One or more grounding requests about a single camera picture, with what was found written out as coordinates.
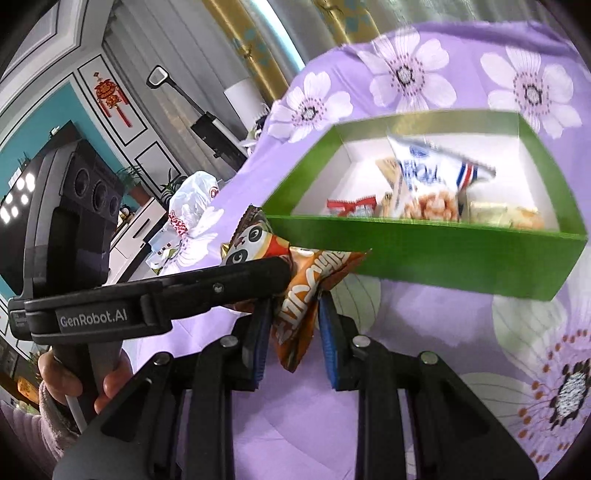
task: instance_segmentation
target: pink sleeve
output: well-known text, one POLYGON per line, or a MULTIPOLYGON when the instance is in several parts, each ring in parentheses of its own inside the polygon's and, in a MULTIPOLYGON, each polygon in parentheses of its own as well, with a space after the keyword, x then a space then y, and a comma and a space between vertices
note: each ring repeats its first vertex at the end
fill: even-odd
POLYGON ((31 415, 4 403, 1 410, 39 466, 46 472, 52 472, 64 451, 76 441, 77 435, 68 429, 67 420, 56 408, 43 383, 39 388, 39 399, 41 415, 31 415))

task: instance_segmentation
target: floral bedsheet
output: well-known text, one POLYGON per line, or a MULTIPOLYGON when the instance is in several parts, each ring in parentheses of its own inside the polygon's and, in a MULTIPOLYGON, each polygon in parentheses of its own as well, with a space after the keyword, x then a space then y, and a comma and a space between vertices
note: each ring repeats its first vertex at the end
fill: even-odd
MULTIPOLYGON (((421 24, 310 62, 273 106, 253 157, 215 198, 163 274, 218 265, 246 207, 261 205, 329 125, 387 112, 522 112, 556 158, 591 225, 591 74, 572 44, 532 23, 421 24)), ((514 435, 544 476, 591 411, 591 249, 553 301, 517 300, 350 275, 338 308, 392 350, 441 355, 514 435)), ((144 339, 143 363, 228 333, 224 308, 144 339)), ((275 355, 261 388, 237 394, 240 479, 352 479, 356 394, 330 389, 315 338, 295 374, 275 355)), ((412 452, 408 470, 414 472, 412 452)))

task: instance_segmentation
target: red chinese knot ornament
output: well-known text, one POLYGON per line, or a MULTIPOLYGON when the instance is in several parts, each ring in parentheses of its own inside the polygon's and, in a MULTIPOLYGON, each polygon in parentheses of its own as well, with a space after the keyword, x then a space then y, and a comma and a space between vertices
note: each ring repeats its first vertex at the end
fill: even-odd
POLYGON ((117 113, 124 121, 125 125, 131 128, 131 122, 125 116, 123 110, 119 107, 120 103, 129 105, 129 100, 123 93, 123 90, 111 79, 103 80, 99 72, 95 72, 97 85, 95 86, 96 101, 100 109, 107 118, 111 118, 111 109, 117 110, 117 113))

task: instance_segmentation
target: orange snack bag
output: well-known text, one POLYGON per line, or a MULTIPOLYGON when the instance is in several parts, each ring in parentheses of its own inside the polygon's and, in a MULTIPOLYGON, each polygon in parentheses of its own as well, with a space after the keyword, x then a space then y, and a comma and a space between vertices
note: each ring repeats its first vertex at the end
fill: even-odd
MULTIPOLYGON (((365 254, 292 247, 273 234, 262 210, 251 205, 238 224, 222 265, 276 256, 291 263, 293 278, 278 302, 271 338, 283 367, 294 372, 314 336, 321 290, 336 286, 365 254)), ((233 308, 251 312, 252 302, 233 308)))

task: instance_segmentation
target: panda cartoon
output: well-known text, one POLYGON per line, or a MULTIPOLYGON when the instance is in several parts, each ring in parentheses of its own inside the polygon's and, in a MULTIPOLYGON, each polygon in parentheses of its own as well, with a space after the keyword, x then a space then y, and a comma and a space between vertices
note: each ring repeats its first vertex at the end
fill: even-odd
POLYGON ((290 244, 257 223, 244 230, 230 246, 222 265, 234 265, 260 258, 288 255, 290 244))

